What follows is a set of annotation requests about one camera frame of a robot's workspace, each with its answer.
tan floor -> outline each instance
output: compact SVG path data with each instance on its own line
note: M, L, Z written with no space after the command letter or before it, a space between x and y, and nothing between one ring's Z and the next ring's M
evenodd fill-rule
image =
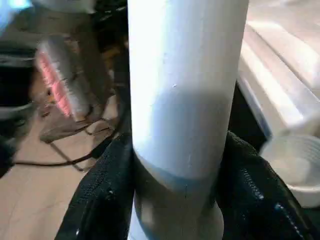
M117 115L114 103L111 100L104 117L110 119ZM48 145L39 142L43 124L39 118L34 118L16 159L43 163L63 161ZM56 143L75 159L92 149L93 139L81 132ZM0 179L0 240L53 240L84 175L72 166L13 167Z

white pole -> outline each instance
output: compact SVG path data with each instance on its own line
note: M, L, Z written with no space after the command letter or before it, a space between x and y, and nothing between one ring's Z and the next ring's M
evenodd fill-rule
M136 155L132 240L222 238L210 193L247 8L248 0L128 1Z

black mesh fabric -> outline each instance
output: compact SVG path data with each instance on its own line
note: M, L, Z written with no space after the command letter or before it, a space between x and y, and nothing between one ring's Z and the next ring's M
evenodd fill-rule
M218 179L224 239L320 239L285 183L247 142L229 132Z
M117 137L76 189L55 240L125 240L134 185L131 135Z
M80 182L55 240L126 240L134 193L130 135ZM228 132L216 194L223 240L318 240L299 203L256 150Z

black cable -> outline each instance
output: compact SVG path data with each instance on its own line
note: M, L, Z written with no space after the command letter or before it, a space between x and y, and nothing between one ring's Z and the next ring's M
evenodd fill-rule
M22 166L31 166L31 167L65 167L70 165L75 165L78 163L81 163L85 160L88 160L91 157L98 158L100 157L105 149L109 146L109 144L112 142L115 135L120 131L120 129L123 126L123 123L126 119L127 113L128 113L129 106L126 105L123 111L122 116L119 119L119 122L117 126L115 127L114 131L111 133L110 136L108 136L106 139L104 139L98 146L96 146L94 149L91 150L87 155L82 156L80 158L77 158L72 161L66 161L66 162L54 162L54 163L40 163L35 161L15 161L13 162L13 165L22 165Z

white bowl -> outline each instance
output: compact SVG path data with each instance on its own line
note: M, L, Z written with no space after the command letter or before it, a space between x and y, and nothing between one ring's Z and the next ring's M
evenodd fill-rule
M320 206L320 139L277 136L260 152L304 208Z

